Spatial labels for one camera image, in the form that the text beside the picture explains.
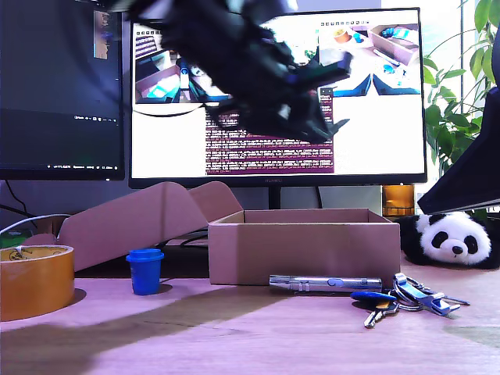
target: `wall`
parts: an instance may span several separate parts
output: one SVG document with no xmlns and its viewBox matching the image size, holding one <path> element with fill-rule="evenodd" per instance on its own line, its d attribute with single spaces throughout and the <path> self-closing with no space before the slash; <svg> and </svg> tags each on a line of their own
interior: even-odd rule
<svg viewBox="0 0 500 375">
<path fill-rule="evenodd" d="M 327 9 L 363 9 L 379 8 L 381 0 L 354 0 L 339 2 L 337 0 L 299 0 L 299 11 L 315 11 Z M 128 101 L 129 82 L 129 43 L 130 28 L 123 25 L 123 89 Z M 130 123 L 125 120 L 125 145 L 128 145 L 128 129 Z M 12 189 L 27 204 L 28 211 L 35 215 L 47 213 L 72 213 L 99 205 L 108 200 L 130 194 L 131 189 L 124 181 L 11 181 Z M 245 209 L 267 208 L 267 189 L 264 187 L 235 188 L 234 194 Z M 323 205 L 325 207 L 369 207 L 381 212 L 380 187 L 322 187 Z M 0 184 L 0 202 L 19 207 L 6 186 Z M 284 208 L 316 207 L 315 191 L 311 187 L 286 187 L 282 191 Z M 16 214 L 0 211 L 0 227 L 5 227 L 20 220 Z"/>
</svg>

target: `white cable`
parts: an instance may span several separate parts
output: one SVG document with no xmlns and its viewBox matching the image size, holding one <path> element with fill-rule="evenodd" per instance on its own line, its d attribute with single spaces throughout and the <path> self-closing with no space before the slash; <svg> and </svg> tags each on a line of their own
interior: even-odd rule
<svg viewBox="0 0 500 375">
<path fill-rule="evenodd" d="M 4 228 L 2 230 L 0 230 L 0 235 L 4 234 L 7 230 L 11 230 L 15 227 L 17 227 L 18 225 L 21 225 L 21 224 L 24 224 L 24 223 L 27 223 L 29 221 L 34 221 L 34 220 L 39 220 L 39 219 L 47 219 L 49 217 L 57 217 L 57 216 L 65 216 L 65 217 L 70 217 L 71 215 L 68 215 L 67 213 L 53 213 L 51 215 L 43 215 L 43 216 L 35 216 L 35 217 L 28 217 L 27 219 L 24 219 L 24 220 L 21 220 L 21 221 L 18 221 L 17 223 L 14 223 L 12 225 L 9 225 L 7 228 Z"/>
</svg>

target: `wooden desk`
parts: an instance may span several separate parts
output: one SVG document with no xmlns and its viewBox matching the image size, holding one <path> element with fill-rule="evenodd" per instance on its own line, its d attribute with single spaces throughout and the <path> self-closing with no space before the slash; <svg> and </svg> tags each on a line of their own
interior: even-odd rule
<svg viewBox="0 0 500 375">
<path fill-rule="evenodd" d="M 452 318 L 401 311 L 367 330 L 349 297 L 199 278 L 139 297 L 127 278 L 78 278 L 73 305 L 2 324 L 2 375 L 500 373 L 500 271 L 402 260 L 402 272 L 472 305 Z"/>
</svg>

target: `panda eye patch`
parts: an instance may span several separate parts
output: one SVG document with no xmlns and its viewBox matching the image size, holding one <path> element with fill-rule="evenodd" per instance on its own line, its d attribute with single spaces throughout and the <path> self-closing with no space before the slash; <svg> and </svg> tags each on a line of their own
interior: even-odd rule
<svg viewBox="0 0 500 375">
<path fill-rule="evenodd" d="M 477 253 L 477 241 L 476 238 L 473 236 L 467 236 L 463 242 L 467 245 L 467 248 L 469 249 L 469 254 L 476 254 Z"/>
<path fill-rule="evenodd" d="M 439 232 L 434 236 L 434 239 L 432 240 L 432 245 L 435 248 L 439 248 L 443 242 L 448 240 L 448 234 L 446 232 Z"/>
</svg>

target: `monitor bezel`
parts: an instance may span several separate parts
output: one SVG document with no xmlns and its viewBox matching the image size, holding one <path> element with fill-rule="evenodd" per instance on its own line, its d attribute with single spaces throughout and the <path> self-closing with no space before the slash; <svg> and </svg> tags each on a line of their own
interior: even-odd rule
<svg viewBox="0 0 500 375">
<path fill-rule="evenodd" d="M 419 25 L 419 54 L 420 54 L 420 96 L 422 100 L 422 132 L 423 132 L 423 172 L 422 173 L 397 173 L 397 174 L 302 174 L 302 175 L 251 175 L 251 176 L 207 176 L 207 177 L 132 177 L 132 126 L 133 120 L 130 116 L 129 132 L 129 177 L 128 185 L 132 189 L 148 188 L 152 185 L 170 181 L 181 184 L 186 188 L 194 188 L 211 181 L 221 181 L 232 188 L 259 188 L 259 187 L 304 187 L 304 186 L 369 186 L 369 185 L 394 185 L 394 184 L 422 184 L 427 182 L 427 130 L 425 125 L 425 107 L 423 92 L 423 48 L 422 48 L 422 24 L 420 21 L 420 7 L 398 7 L 386 9 L 337 9 L 311 12 L 293 12 L 292 16 L 312 14 L 335 14 L 335 13 L 366 13 L 366 12 L 395 12 L 413 10 L 417 11 Z M 130 107 L 133 105 L 134 93 L 132 88 L 133 66 L 134 66 L 134 23 L 130 25 Z"/>
<path fill-rule="evenodd" d="M 124 115 L 123 115 L 123 17 L 121 13 L 116 13 L 117 16 L 117 33 L 120 36 L 118 47 L 118 73 L 120 74 L 119 82 L 119 108 L 118 108 L 118 123 L 120 127 L 120 162 L 118 163 L 118 170 L 97 170 L 97 169 L 21 169 L 21 168 L 1 168 L 0 167 L 0 180 L 125 180 L 125 140 L 124 140 Z"/>
</svg>

